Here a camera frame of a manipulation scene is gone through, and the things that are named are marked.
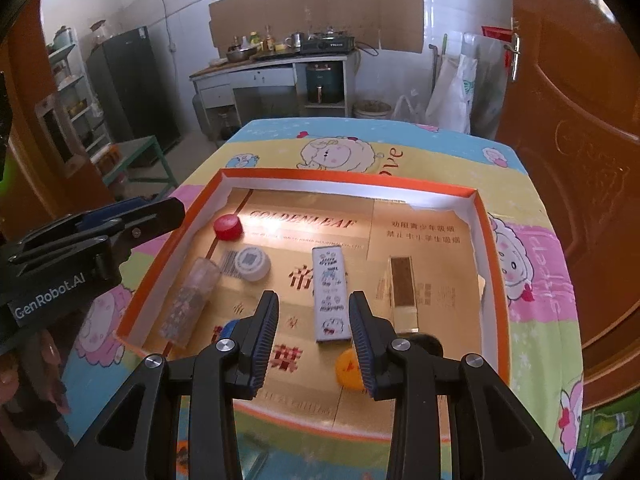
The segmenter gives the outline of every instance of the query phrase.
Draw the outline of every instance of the wooden door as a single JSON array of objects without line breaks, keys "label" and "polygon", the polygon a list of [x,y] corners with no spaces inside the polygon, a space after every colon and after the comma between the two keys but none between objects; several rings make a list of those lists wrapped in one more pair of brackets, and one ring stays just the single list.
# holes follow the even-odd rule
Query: wooden door
[{"label": "wooden door", "polygon": [[88,157],[74,174],[65,175],[36,118],[36,103],[56,91],[40,24],[40,0],[24,5],[0,44],[0,70],[14,112],[8,155],[13,176],[0,186],[0,230],[5,238],[20,239],[65,214],[112,203]]},{"label": "wooden door", "polygon": [[520,67],[497,140],[560,239],[586,408],[640,385],[640,60],[602,0],[513,0]]}]

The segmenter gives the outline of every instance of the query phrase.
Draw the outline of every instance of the transparent plastic tube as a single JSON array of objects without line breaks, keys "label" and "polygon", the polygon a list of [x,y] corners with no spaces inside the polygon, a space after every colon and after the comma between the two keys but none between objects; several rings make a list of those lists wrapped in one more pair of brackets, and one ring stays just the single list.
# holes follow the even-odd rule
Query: transparent plastic tube
[{"label": "transparent plastic tube", "polygon": [[220,279],[220,268],[206,258],[198,258],[184,280],[159,334],[185,348],[209,295]]}]

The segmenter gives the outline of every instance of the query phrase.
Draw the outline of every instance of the drawer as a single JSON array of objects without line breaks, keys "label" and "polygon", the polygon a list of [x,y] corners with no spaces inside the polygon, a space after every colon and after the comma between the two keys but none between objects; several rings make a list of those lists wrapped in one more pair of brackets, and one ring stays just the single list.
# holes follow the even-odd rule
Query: drawer
[{"label": "drawer", "polygon": [[202,105],[205,108],[216,108],[219,106],[231,106],[234,104],[234,91],[231,85],[214,86],[200,90]]},{"label": "drawer", "polygon": [[228,76],[233,88],[295,86],[292,67],[241,70],[239,72],[232,72]]},{"label": "drawer", "polygon": [[197,81],[194,81],[194,84],[196,85],[196,88],[200,91],[203,91],[205,88],[213,88],[215,86],[228,85],[229,75],[214,72],[211,75],[204,76],[202,79],[198,79]]}]

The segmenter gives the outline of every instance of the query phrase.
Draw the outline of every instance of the door handle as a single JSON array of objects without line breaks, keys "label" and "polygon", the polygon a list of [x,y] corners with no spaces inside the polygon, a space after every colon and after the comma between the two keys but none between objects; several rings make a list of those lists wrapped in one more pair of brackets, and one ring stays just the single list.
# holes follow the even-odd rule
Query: door handle
[{"label": "door handle", "polygon": [[518,64],[520,63],[520,35],[517,32],[511,37],[511,44],[504,46],[505,50],[511,52],[511,82],[515,83],[518,78]]}]

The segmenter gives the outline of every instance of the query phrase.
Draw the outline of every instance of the gas stove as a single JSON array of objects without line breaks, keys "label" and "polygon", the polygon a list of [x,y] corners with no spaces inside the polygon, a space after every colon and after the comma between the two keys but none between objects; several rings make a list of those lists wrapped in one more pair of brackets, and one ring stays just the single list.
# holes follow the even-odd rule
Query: gas stove
[{"label": "gas stove", "polygon": [[300,54],[348,54],[355,47],[355,38],[344,32],[316,32],[302,38]]}]

